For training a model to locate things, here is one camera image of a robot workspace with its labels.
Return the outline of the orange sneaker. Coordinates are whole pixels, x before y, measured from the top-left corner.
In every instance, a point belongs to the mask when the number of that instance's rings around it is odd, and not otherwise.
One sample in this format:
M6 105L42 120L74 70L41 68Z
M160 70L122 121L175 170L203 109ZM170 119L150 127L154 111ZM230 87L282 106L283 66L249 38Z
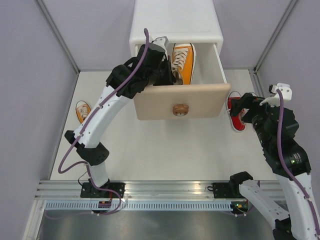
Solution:
M196 49L192 43L174 44L171 56L171 70L178 84L192 84L196 57Z
M91 112L91 107L85 101L80 100L75 105L75 112L78 121L82 124Z

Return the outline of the beige top drawer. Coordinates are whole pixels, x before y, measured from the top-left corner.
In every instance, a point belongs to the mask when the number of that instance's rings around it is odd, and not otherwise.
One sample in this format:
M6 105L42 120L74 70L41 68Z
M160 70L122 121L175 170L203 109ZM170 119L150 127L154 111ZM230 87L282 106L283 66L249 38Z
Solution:
M194 46L196 61L192 84L147 86L133 98L139 120L215 118L220 114L231 84L226 80L216 45L195 43ZM173 106L177 104L188 105L188 114L174 116Z

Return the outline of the brown bear knob top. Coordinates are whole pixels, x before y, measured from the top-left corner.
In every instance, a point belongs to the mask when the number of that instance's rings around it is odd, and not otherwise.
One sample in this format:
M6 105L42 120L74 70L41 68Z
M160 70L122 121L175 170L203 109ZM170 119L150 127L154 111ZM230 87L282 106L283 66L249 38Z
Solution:
M172 113L176 117L184 117L189 113L189 106L187 104L176 104L172 108Z

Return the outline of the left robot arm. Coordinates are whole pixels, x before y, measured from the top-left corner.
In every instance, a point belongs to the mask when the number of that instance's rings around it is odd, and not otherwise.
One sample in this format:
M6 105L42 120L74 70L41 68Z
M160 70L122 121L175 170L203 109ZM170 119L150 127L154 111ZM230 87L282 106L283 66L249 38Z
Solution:
M91 191L98 198L108 195L110 182L105 164L110 152L101 143L102 135L136 94L169 72L166 45L156 42L143 44L137 56L111 71L98 102L84 122L76 130L68 130L64 134L86 165Z

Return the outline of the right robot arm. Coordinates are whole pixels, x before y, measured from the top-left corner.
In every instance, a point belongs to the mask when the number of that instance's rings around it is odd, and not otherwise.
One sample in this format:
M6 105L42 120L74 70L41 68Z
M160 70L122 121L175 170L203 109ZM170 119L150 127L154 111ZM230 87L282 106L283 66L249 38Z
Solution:
M284 193L288 210L266 196L246 171L230 176L228 192L244 197L268 221L276 240L318 240L320 215L311 185L311 165L306 151L295 141L299 124L292 110L285 108L284 97L277 93L279 106L247 92L228 101L230 117L245 111L241 120L252 124L263 156Z

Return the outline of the white shoe cabinet body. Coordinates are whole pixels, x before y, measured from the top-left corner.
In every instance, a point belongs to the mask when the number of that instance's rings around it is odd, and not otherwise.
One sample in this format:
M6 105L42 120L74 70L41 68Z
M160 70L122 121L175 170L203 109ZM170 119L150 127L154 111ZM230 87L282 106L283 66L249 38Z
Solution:
M131 56L145 43L166 36L170 43L214 44L221 53L223 34L212 0L136 0L129 36Z

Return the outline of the red sneaker left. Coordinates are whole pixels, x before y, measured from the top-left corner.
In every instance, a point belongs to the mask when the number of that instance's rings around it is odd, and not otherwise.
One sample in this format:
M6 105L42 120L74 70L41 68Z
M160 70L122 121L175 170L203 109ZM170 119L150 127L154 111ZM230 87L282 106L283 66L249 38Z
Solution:
M225 103L226 113L229 117L231 128L238 133L245 130L246 123L242 121L242 117L246 114L246 112L242 110L237 116L230 116L230 110L232 108L231 100L238 100L240 98L241 94L238 91L231 91Z

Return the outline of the right aluminium frame post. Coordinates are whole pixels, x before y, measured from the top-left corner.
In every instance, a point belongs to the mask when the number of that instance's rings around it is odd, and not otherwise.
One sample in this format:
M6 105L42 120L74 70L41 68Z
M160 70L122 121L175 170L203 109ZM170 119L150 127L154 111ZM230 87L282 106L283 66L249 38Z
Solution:
M249 74L252 80L252 84L255 86L255 91L258 93L259 96L265 97L266 91L264 90L263 82L259 77L259 70L263 66L267 56L269 55L270 51L272 50L274 44L276 43L277 39L281 35L285 25L289 21L291 15L293 14L295 8L300 3L300 0L290 0L288 5L284 9L283 14L281 15L275 29L273 30L269 40L267 41L261 55L259 56L256 64L254 67L249 69Z

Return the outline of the aluminium frame post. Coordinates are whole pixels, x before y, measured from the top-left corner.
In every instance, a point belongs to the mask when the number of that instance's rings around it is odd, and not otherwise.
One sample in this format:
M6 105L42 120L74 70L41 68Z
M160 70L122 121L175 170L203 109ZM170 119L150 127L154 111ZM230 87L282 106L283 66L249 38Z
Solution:
M273 30L269 40L267 41L261 55L259 56L256 64L254 67L249 69L249 74L252 80L252 84L255 86L255 91L258 93L259 96L265 97L266 91L264 90L263 82L259 77L259 70L263 66L267 56L269 55L270 51L272 50L274 44L276 43L277 39L281 35L285 25L289 21L291 15L293 14L295 8L300 3L300 0L290 0L288 5L284 9L283 14L281 15L275 29Z
M58 45L60 46L61 50L63 51L64 55L66 56L69 64L71 65L73 71L77 76L80 74L80 69L69 49L67 46L66 41L64 40L57 24L55 23L54 18L52 17L48 7L46 6L46 3L44 0L34 0L34 3L37 5L39 11L43 15L46 23L48 24L52 34L54 35L54 38L58 42Z

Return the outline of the left aluminium frame post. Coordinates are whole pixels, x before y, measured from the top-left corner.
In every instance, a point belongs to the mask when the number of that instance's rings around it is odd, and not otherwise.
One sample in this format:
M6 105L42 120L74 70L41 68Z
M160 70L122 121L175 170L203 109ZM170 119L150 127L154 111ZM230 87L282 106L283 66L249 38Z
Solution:
M52 34L54 35L54 38L58 42L58 45L60 46L61 50L63 51L64 55L66 56L69 64L71 65L73 71L77 76L80 74L80 69L69 49L67 46L66 41L64 40L57 24L55 23L54 18L52 17L48 7L46 6L46 3L44 0L34 0L34 3L37 5L39 11L43 15L46 23L48 24Z

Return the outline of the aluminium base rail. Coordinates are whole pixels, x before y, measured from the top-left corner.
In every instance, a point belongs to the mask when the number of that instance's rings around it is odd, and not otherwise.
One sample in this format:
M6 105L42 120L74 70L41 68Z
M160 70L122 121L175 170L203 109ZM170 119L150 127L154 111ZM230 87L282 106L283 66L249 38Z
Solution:
M125 181L126 201L212 201L211 181ZM79 200L81 186L76 180L42 180L36 200Z

